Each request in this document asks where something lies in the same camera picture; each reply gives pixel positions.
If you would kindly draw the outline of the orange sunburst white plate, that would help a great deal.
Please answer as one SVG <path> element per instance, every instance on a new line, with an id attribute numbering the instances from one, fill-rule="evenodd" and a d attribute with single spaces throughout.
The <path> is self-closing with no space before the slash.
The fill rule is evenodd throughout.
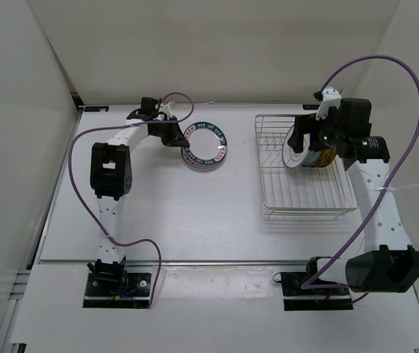
<path id="1" fill-rule="evenodd" d="M 215 170 L 217 169 L 220 165 L 223 164 L 223 162 L 217 162 L 215 164 L 212 165 L 205 165 L 205 164 L 201 164 L 201 163 L 197 163 L 193 160 L 191 160 L 188 156 L 183 155 L 182 159 L 184 160 L 185 164 L 197 171 L 211 171 L 211 170 Z"/>

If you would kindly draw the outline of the dark blue rim plate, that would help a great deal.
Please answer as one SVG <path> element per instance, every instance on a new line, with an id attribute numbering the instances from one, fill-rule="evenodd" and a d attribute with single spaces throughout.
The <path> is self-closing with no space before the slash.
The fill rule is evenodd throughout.
<path id="1" fill-rule="evenodd" d="M 197 163 L 212 165 L 223 162 L 228 154 L 226 135 L 213 123 L 195 122 L 186 128 L 184 136 L 190 147 L 182 147 L 181 156 L 186 155 Z"/>

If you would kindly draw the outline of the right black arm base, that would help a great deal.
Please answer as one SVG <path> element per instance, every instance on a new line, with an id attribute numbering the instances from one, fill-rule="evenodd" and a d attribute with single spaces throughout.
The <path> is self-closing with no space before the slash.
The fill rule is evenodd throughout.
<path id="1" fill-rule="evenodd" d="M 347 288 L 302 289 L 308 279 L 306 272 L 277 272 L 274 284 L 281 285 L 284 311 L 352 310 L 352 298 Z"/>

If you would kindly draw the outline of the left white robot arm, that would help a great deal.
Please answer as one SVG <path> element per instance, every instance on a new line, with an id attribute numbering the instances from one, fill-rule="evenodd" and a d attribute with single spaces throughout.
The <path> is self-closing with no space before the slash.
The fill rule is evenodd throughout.
<path id="1" fill-rule="evenodd" d="M 99 206 L 102 239 L 92 271 L 95 281 L 112 294 L 123 293 L 129 284 L 124 246 L 119 245 L 124 199 L 132 187 L 131 154 L 149 136 L 164 146 L 188 147 L 190 144 L 173 114 L 174 103 L 144 97 L 126 123 L 104 143 L 91 150 L 90 186 Z"/>

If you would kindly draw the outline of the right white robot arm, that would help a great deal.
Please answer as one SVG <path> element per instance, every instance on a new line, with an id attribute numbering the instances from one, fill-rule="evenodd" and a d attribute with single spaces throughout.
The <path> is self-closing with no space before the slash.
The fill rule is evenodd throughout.
<path id="1" fill-rule="evenodd" d="M 317 113 L 298 115 L 286 146 L 296 154 L 332 148 L 351 181 L 362 223 L 331 257 L 313 257 L 300 284 L 320 294 L 327 288 L 355 293 L 404 293 L 419 277 L 414 249 L 388 190 L 397 168 L 387 143 L 372 136 L 367 99 L 322 102 Z"/>

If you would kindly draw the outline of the white plate teal line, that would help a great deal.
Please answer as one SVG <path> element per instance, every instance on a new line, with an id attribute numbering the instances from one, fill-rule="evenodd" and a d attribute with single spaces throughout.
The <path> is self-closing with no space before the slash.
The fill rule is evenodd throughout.
<path id="1" fill-rule="evenodd" d="M 287 168 L 303 168 L 303 161 L 308 154 L 310 135 L 304 135 L 303 137 L 303 148 L 301 152 L 295 152 L 292 147 L 288 145 L 288 140 L 292 136 L 292 130 L 289 130 L 284 138 L 284 144 L 282 149 L 282 160 Z"/>

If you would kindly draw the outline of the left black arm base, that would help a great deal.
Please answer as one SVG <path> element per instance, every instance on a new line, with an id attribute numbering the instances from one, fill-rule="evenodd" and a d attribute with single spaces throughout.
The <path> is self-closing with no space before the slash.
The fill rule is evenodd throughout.
<path id="1" fill-rule="evenodd" d="M 83 308 L 147 309 L 151 296 L 151 273 L 127 272 L 123 265 L 96 269 L 87 264 L 88 275 Z"/>

